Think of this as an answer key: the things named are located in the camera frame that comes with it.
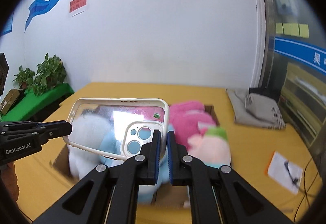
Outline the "person's left hand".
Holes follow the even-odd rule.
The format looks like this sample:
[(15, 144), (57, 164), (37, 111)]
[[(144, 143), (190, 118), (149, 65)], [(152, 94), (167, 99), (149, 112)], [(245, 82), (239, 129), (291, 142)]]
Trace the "person's left hand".
[(18, 177), (15, 171), (15, 163), (9, 162), (1, 166), (1, 203), (18, 209), (19, 198)]

